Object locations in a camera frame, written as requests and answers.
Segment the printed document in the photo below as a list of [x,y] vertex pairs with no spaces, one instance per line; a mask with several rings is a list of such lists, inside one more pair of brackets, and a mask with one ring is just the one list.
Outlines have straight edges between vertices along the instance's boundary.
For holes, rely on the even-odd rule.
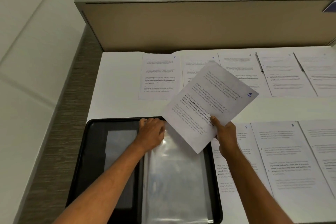
[[336,198],[336,120],[307,120],[299,123]]
[[258,98],[272,97],[254,51],[248,49],[223,50],[218,53],[218,56],[221,66],[257,91]]
[[295,223],[336,219],[336,200],[296,121],[252,123],[275,200]]
[[144,54],[140,100],[171,100],[181,88],[180,59],[173,54]]
[[215,61],[209,61],[165,107],[163,117],[196,153],[216,135],[210,116],[225,125],[257,97]]
[[[261,159],[251,125],[249,123],[235,125],[237,130],[237,141],[241,151],[251,163],[253,169],[256,171],[258,177],[267,190],[272,194],[270,183],[268,182],[265,167]],[[228,164],[219,152],[219,143],[217,139],[213,139],[211,141],[211,146],[216,167],[220,200],[223,208],[223,223],[248,224],[247,217],[229,171]]]
[[336,52],[331,48],[303,48],[296,58],[319,97],[336,97]]
[[219,64],[218,53],[188,54],[182,55],[181,59],[184,87],[191,81],[192,78],[194,78],[201,68],[208,63],[209,60],[214,60]]
[[260,50],[257,54],[273,97],[316,97],[293,53]]

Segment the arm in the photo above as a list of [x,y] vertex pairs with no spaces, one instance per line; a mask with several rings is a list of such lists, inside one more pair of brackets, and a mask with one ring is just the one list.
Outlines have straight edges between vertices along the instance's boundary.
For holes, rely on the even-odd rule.
[[106,224],[135,166],[147,151],[161,143],[164,131],[164,121],[141,119],[134,142],[63,211],[54,224]]
[[293,224],[241,152],[235,125],[229,122],[222,126],[214,116],[211,122],[217,128],[220,153],[227,161],[249,223]]

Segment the white desk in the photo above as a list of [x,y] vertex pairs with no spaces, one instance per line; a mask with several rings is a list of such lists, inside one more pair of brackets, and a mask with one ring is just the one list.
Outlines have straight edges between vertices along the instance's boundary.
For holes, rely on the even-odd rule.
[[[168,101],[138,100],[141,64],[142,52],[103,53],[87,120],[162,115]],[[233,122],[315,119],[336,119],[336,97],[257,98]]]

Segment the floor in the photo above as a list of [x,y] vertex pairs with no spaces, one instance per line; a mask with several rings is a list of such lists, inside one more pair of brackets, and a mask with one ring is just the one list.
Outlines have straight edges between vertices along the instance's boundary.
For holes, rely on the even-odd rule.
[[99,44],[87,28],[19,224],[52,223],[65,208],[101,57]]

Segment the person's left hand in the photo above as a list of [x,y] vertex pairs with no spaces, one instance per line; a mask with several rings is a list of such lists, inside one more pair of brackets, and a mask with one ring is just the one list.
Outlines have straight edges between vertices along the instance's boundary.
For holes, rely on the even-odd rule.
[[141,147],[144,153],[157,147],[165,137],[165,122],[158,118],[142,118],[139,121],[139,133],[134,144]]

